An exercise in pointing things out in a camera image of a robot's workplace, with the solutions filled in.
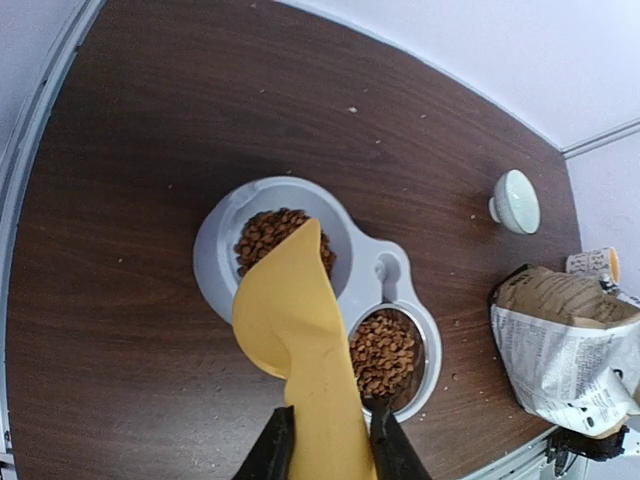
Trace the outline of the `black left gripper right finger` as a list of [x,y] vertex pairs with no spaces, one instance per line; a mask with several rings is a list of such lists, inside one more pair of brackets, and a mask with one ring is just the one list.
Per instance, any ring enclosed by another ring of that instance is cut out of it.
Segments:
[[432,479],[388,407],[372,409],[369,440],[378,480]]

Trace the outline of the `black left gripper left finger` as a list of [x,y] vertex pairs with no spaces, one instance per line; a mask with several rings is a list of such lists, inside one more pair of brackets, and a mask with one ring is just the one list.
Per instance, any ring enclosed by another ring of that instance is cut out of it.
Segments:
[[294,446],[294,407],[276,408],[234,480],[287,480]]

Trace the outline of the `yellow plastic scoop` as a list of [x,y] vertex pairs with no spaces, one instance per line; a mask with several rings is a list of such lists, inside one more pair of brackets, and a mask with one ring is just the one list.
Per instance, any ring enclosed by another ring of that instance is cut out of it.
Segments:
[[291,479],[373,479],[375,465],[340,307],[312,218],[242,279],[232,326],[244,354],[285,381],[295,410]]

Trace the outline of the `dog food bag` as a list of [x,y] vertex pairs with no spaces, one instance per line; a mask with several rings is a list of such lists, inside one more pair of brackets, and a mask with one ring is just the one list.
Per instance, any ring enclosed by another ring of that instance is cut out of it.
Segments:
[[527,413],[596,439],[638,415],[638,298],[525,264],[489,303],[497,350]]

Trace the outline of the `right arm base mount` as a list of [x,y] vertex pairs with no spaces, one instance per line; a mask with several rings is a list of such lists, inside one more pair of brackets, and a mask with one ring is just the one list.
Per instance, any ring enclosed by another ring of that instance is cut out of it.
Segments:
[[605,462],[625,452],[624,439],[630,429],[623,425],[621,429],[603,439],[595,439],[582,434],[559,428],[547,439],[546,457],[554,464],[554,475],[565,475],[579,458]]

